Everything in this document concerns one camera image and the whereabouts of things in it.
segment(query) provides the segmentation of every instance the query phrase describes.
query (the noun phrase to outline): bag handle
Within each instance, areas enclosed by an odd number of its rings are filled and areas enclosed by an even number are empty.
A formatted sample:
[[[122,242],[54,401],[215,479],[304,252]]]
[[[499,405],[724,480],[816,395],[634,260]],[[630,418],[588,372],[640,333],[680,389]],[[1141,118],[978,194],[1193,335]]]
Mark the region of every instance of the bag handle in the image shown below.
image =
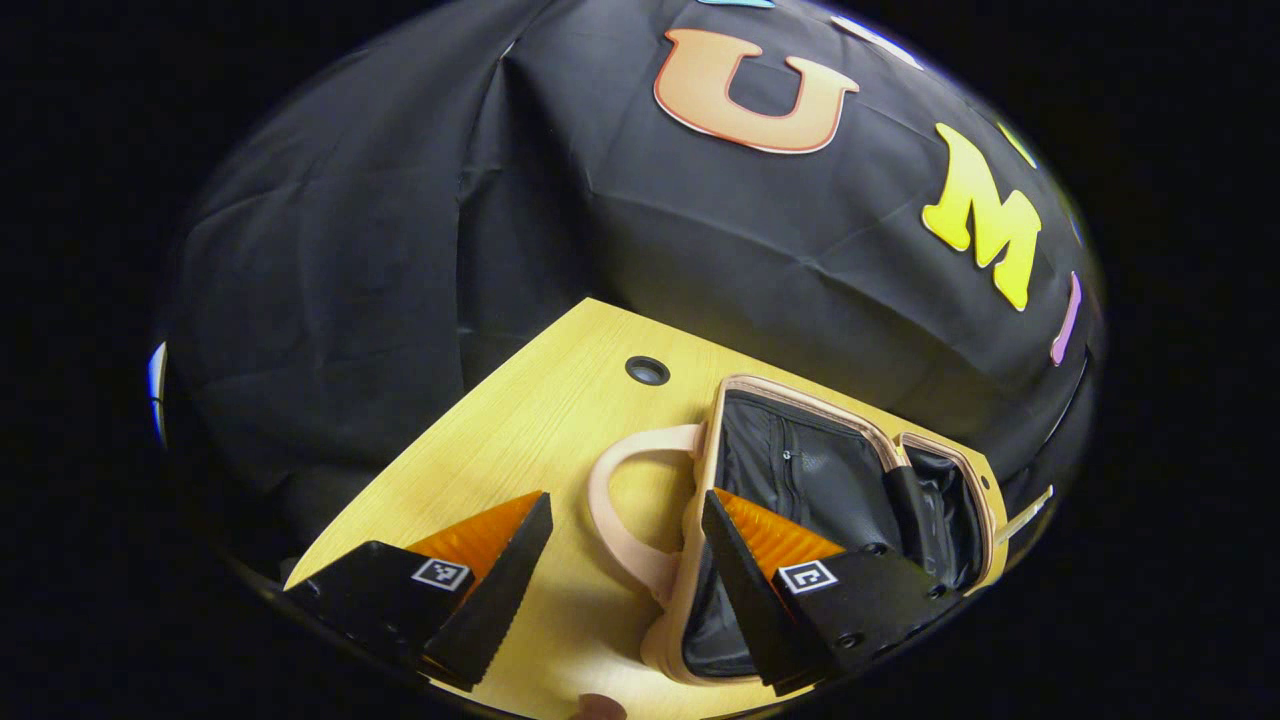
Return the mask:
[[[627,532],[613,507],[613,501],[609,500],[609,479],[618,465],[641,452],[682,450],[696,457],[701,447],[701,436],[703,425],[698,424],[645,430],[625,437],[600,455],[586,479],[586,507],[591,512],[591,521],[595,523],[595,532],[604,541],[604,547],[622,569],[649,588],[654,600],[663,607],[671,601],[680,553],[663,552],[640,542]]]

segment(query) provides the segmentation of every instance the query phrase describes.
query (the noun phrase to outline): bag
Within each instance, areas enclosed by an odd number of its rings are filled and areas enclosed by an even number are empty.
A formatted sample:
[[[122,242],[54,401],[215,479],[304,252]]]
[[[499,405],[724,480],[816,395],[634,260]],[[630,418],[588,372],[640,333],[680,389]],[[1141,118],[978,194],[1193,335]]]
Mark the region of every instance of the bag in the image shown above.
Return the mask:
[[[842,547],[893,548],[966,596],[1000,578],[1004,539],[1050,493],[1005,527],[1000,487],[980,454],[874,407],[850,405],[855,407],[769,379],[731,375],[704,423],[636,433],[599,457],[588,480],[596,532],[666,610],[641,643],[645,664],[687,684],[756,680],[701,532],[712,487]],[[609,500],[618,465],[658,450],[694,456],[696,491],[684,516],[684,550],[675,553],[636,539]]]

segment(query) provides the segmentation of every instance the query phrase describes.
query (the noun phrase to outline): orange letter u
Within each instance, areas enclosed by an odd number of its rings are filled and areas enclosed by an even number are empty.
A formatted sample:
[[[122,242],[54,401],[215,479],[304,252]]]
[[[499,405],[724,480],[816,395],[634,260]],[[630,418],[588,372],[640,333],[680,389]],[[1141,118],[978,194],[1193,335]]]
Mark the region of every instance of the orange letter u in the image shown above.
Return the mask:
[[[787,56],[800,73],[795,106],[786,115],[762,115],[728,96],[742,58],[764,51],[754,42],[705,29],[667,32],[675,44],[658,70],[653,95],[671,117],[716,137],[765,152],[801,154],[826,147],[840,127],[845,94],[858,83],[812,60]]]

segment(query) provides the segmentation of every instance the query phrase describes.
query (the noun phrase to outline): light wood tabletop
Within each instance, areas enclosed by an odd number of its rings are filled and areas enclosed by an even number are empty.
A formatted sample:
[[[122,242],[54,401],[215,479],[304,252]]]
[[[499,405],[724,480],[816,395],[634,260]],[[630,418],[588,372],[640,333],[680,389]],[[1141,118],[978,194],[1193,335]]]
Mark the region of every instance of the light wood tabletop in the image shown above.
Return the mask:
[[[669,380],[632,379],[625,364],[637,355],[666,364]],[[406,547],[541,489],[550,493],[554,529],[484,682],[470,693],[438,687],[548,720],[573,715],[580,693],[618,701],[630,720],[713,717],[778,702],[759,682],[684,685],[640,661],[640,641],[660,609],[609,557],[586,509],[586,477],[605,448],[635,432],[704,420],[719,382],[735,373],[886,418],[759,360],[584,300],[426,428],[316,539],[287,587],[366,541]],[[896,418],[892,424],[937,437]],[[640,541],[676,551],[692,461],[678,452],[628,460],[611,497]],[[1002,503],[998,515],[1002,523]]]

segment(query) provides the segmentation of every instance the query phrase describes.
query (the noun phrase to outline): yellow letter m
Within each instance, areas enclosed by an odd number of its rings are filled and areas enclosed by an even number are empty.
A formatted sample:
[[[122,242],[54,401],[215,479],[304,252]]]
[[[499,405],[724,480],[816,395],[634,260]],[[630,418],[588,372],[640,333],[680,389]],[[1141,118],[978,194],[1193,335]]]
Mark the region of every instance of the yellow letter m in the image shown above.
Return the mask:
[[[965,251],[970,240],[974,260],[986,268],[1006,246],[1005,259],[996,263],[996,287],[1019,311],[1027,309],[1027,286],[1032,279],[1036,236],[1041,231],[1039,214],[1020,191],[1000,201],[1000,191],[991,177],[982,152],[955,129],[938,123],[938,135],[951,147],[947,181],[937,205],[924,206],[924,227],[951,247]],[[969,237],[969,211],[973,209],[973,234]]]

